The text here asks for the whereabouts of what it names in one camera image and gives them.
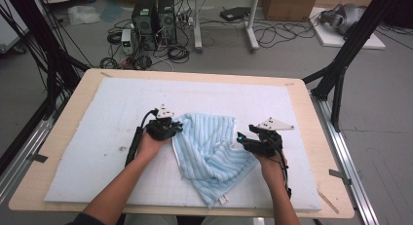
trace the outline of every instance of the sleeve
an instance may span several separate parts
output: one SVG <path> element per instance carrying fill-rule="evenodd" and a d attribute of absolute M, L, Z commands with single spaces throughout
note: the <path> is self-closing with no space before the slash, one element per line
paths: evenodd
<path fill-rule="evenodd" d="M 104 224 L 88 214 L 79 213 L 73 222 L 68 223 L 66 225 L 104 225 Z"/>

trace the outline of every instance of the table leg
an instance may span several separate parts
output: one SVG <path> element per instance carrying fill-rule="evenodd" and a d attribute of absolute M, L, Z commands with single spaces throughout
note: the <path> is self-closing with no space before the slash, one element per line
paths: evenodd
<path fill-rule="evenodd" d="M 203 51 L 203 40 L 201 38 L 201 27 L 200 27 L 200 10 L 198 7 L 199 0 L 195 0 L 195 16 L 194 16 L 194 39 L 195 39 L 195 51 L 201 53 Z"/>
<path fill-rule="evenodd" d="M 248 35 L 249 42 L 251 43 L 252 52 L 255 52 L 259 49 L 257 39 L 255 37 L 254 31 L 252 30 L 252 25 L 254 23 L 255 11 L 257 10 L 257 5 L 258 5 L 258 0 L 252 0 L 249 20 L 245 22 L 246 34 Z"/>

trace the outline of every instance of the plastic bag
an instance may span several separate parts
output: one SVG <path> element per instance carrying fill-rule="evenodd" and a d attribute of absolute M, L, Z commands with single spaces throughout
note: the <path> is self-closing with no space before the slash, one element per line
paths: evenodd
<path fill-rule="evenodd" d="M 94 7 L 75 6 L 68 9 L 70 24 L 96 23 L 100 21 Z"/>

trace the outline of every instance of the striped towel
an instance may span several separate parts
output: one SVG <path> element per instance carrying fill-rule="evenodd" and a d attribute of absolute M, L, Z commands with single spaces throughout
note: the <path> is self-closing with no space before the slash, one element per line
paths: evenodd
<path fill-rule="evenodd" d="M 244 149 L 232 148 L 235 118 L 185 114 L 174 119 L 183 132 L 172 138 L 183 177 L 191 180 L 206 206 L 212 208 L 257 163 Z"/>

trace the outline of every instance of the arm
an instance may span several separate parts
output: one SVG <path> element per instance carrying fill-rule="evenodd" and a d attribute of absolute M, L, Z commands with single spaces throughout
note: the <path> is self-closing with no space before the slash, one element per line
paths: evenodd
<path fill-rule="evenodd" d="M 154 140 L 145 132 L 134 160 L 89 203 L 84 213 L 104 224 L 116 224 L 137 180 L 167 142 Z"/>
<path fill-rule="evenodd" d="M 271 158 L 273 161 L 262 156 L 255 157 L 261 164 L 262 176 L 270 189 L 275 223 L 279 225 L 300 224 L 284 188 L 282 167 L 275 162 L 277 157 Z"/>

